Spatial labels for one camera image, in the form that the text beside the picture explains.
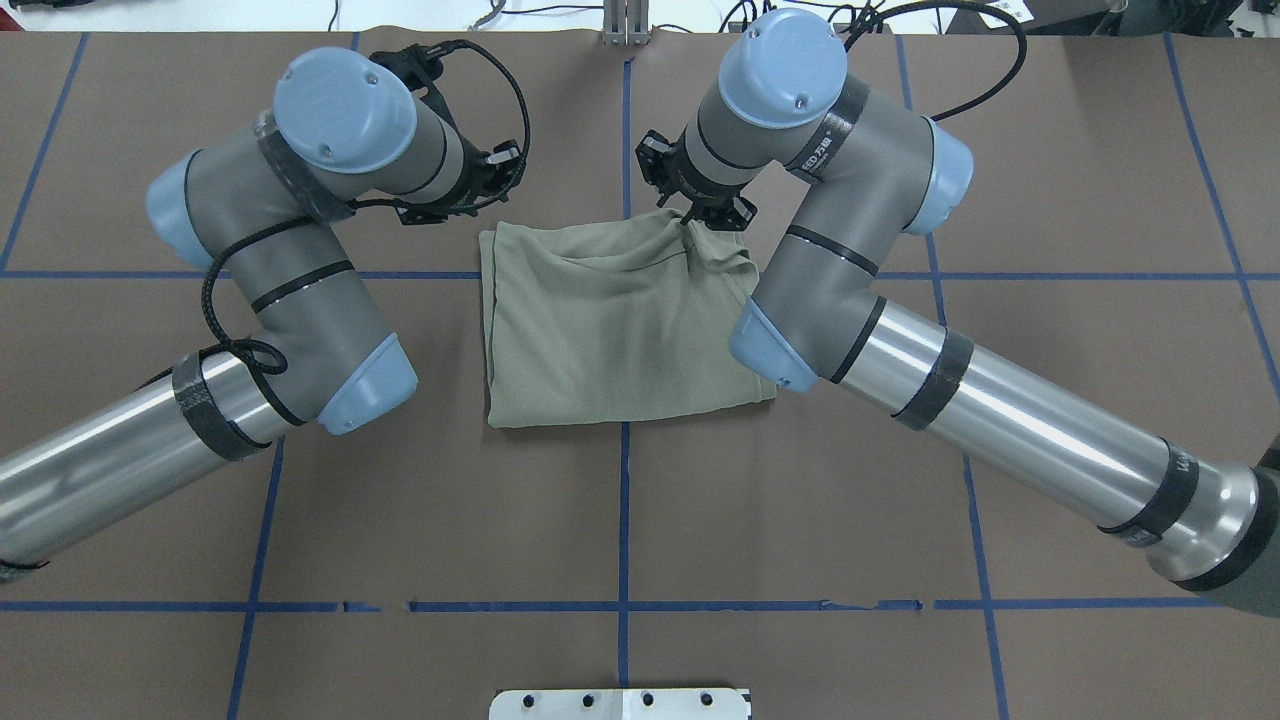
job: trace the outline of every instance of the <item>brown table surface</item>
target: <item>brown table surface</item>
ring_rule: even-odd
[[[196,273],[147,223],[152,178],[250,122],[306,49],[438,38],[0,35],[0,454],[209,343]],[[1206,606],[831,386],[486,427],[476,233],[650,209],[631,146],[680,132],[731,38],[479,40],[532,113],[511,202],[337,228],[417,393],[0,588],[0,717],[479,719],[498,689],[620,684],[750,688],[758,717],[1276,716],[1280,623]],[[1033,37],[1012,86],[945,123],[973,188],[932,242],[900,241],[881,292],[1210,461],[1256,461],[1280,428],[1277,50]],[[877,36],[851,63],[932,113],[1011,56],[1006,38]],[[443,87],[476,145],[518,137],[483,61],[451,58]],[[803,192],[780,168],[748,188],[762,265]]]

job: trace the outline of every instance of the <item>metal bracket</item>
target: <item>metal bracket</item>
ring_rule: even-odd
[[[605,45],[649,45],[649,0],[604,0]]]
[[[750,720],[751,693],[732,688],[507,691],[489,720]]]

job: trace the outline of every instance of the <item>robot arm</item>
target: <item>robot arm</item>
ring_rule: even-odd
[[[733,356],[796,392],[824,378],[861,395],[1143,548],[1179,587],[1280,616],[1280,462],[1204,462],[869,290],[900,232],[946,220],[973,159],[846,67],[827,23],[774,10],[728,51],[680,140],[636,149],[662,200],[687,196],[716,228],[745,227],[754,208],[737,193],[771,161],[813,186]]]
[[[431,86],[439,56],[468,45],[413,46],[379,54],[381,64],[337,47],[306,53],[270,110],[152,183],[157,233],[198,269],[225,261],[262,332],[191,354],[0,461],[0,582],[296,425],[319,420],[342,434],[412,395],[417,375],[329,224],[371,204],[421,224],[506,200],[520,151],[476,150]],[[430,102],[413,99],[419,87]],[[375,188],[399,200],[352,202]],[[241,240],[252,236],[264,240]]]

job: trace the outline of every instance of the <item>black velcro strap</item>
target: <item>black velcro strap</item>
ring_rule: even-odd
[[[845,247],[844,245],[840,245],[835,240],[831,240],[829,237],[819,232],[800,225],[791,225],[787,228],[787,234],[794,234],[805,242],[810,242],[813,245],[817,245],[818,247],[822,247],[823,250],[829,250],[831,252],[835,252],[842,259],[852,263],[854,265],[858,265],[873,278],[876,277],[876,273],[879,272],[879,265],[872,263],[865,255],[859,255],[858,252],[854,252],[852,250]]]
[[[964,379],[972,357],[973,341],[947,328],[947,334],[942,338],[942,351],[929,368],[929,374],[924,377],[924,383],[915,391],[906,407],[893,414],[893,419],[913,430],[928,428],[960,389],[960,380]]]
[[[854,131],[854,124],[858,123],[863,109],[867,108],[867,99],[870,97],[870,94],[872,90],[867,83],[854,78],[846,79],[845,87],[840,90],[840,97],[823,115],[813,137],[785,165],[787,172],[809,184],[822,182],[822,169],[836,156],[836,151]]]
[[[1169,447],[1169,465],[1165,466],[1165,477],[1160,480],[1156,495],[1128,521],[1114,528],[1100,525],[1100,530],[1116,536],[1128,546],[1147,547],[1160,542],[1165,532],[1183,516],[1196,495],[1196,486],[1199,484],[1199,461],[1167,439],[1165,446]]]
[[[1226,556],[1226,560],[1219,562],[1208,573],[1189,580],[1175,580],[1175,585],[1190,592],[1217,589],[1243,575],[1267,548],[1267,543],[1275,534],[1276,520],[1280,518],[1280,497],[1277,497],[1270,469],[1256,468],[1253,477],[1258,482],[1258,506],[1253,511],[1253,521],[1249,523],[1249,529],[1244,530],[1240,543]]]
[[[307,167],[307,161],[289,147],[275,127],[275,115],[270,111],[260,114],[253,122],[253,135],[262,159],[311,219],[328,225],[356,214],[340,197],[329,192]]]
[[[872,332],[876,331],[876,325],[879,324],[879,316],[884,313],[886,300],[883,296],[876,299],[876,306],[872,307],[872,314],[867,316],[867,322],[863,323],[863,329],[858,333],[858,340],[854,341],[854,346],[849,348],[849,355],[845,355],[845,361],[836,368],[836,374],[831,375],[831,382],[837,386],[849,374],[849,369],[854,366],[854,360],[861,355],[863,347],[867,347],[867,341],[870,340]]]
[[[329,275],[337,275],[338,273],[344,273],[347,270],[355,270],[356,266],[351,264],[351,260],[339,260],[337,263],[330,263],[324,268],[316,268],[305,275],[298,275],[292,281],[264,292],[261,297],[253,301],[252,307],[255,313],[261,313],[268,305],[283,300],[287,295],[294,293],[308,284],[317,283]]]
[[[196,437],[224,460],[243,460],[271,443],[255,442],[223,415],[205,384],[200,354],[192,352],[173,366],[173,395]]]

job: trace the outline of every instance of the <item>fabric fold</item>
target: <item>fabric fold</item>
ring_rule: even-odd
[[[655,420],[774,397],[728,352],[759,279],[740,234],[680,218],[480,233],[490,425]]]

